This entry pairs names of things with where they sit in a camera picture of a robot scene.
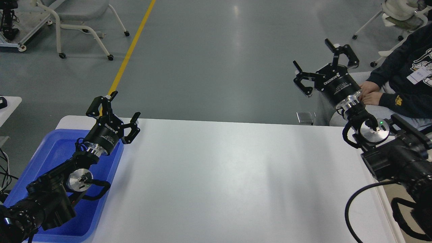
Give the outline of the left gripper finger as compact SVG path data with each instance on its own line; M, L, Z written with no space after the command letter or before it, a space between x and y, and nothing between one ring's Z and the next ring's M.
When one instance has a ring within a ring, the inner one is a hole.
M138 118L141 115L141 112L136 112L131 117L130 122L127 124L121 124L120 129L131 129L128 135L125 135L121 138L121 141L123 144L130 144L132 141L136 138L136 136L139 134L140 129L138 127Z
M88 107L85 115L97 119L100 116L114 115L112 111L111 102L118 94L118 91L113 91L110 95L98 96L93 99L91 105Z

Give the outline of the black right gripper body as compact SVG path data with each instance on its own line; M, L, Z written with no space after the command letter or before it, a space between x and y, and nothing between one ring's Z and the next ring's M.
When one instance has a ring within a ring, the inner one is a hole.
M360 104L360 87L350 76L346 66L337 65L336 68L332 68L331 63L328 63L315 73L319 75L315 80L315 89L333 109L347 110Z

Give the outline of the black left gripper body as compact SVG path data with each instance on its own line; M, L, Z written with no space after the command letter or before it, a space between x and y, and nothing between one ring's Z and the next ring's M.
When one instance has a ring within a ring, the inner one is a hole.
M110 155L124 136L124 130L120 128L123 123L118 117L99 117L83 139L86 151L98 157Z

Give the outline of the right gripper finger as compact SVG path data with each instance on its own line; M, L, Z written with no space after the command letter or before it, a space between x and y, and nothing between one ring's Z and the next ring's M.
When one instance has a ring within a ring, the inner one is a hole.
M293 61L293 65L296 67L296 71L298 71L293 82L304 95L306 95L307 97L311 97L314 87L306 87L302 82L304 80L315 82L316 79L320 79L320 74L304 72L295 60Z
M358 68L359 59L350 45L346 44L344 46L335 47L328 38L325 39L325 44L333 53L333 61L330 65L333 72L337 70L337 66L339 64L339 56L341 54L346 55L346 57L348 58L348 68Z

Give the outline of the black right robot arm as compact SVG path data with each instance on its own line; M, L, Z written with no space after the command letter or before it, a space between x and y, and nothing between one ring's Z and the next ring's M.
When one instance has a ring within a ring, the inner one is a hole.
M377 186L402 185L412 201L394 197L391 201L393 218L409 236L431 241L432 180L428 151L431 139L398 115L390 119L374 117L358 100L361 88L348 73L359 59L349 45L334 46L325 40L333 53L333 61L313 73L305 72L296 61L294 83L306 96L317 90L347 121L342 136L345 142L362 150L361 158L376 183L356 191L345 206L345 222L353 238L360 238L352 229L349 210L361 192Z

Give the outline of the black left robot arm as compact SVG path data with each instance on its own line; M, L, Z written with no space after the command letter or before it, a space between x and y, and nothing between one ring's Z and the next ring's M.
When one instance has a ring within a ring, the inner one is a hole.
M140 112L129 123L113 113L111 102L117 94L94 98L85 114L96 123L82 142L75 142L70 159L29 183L28 195L15 205L1 206L2 243L31 242L39 228L56 228L75 217L80 200L99 200L107 193L110 182L93 178L91 165L109 156L119 141L130 144L140 132Z

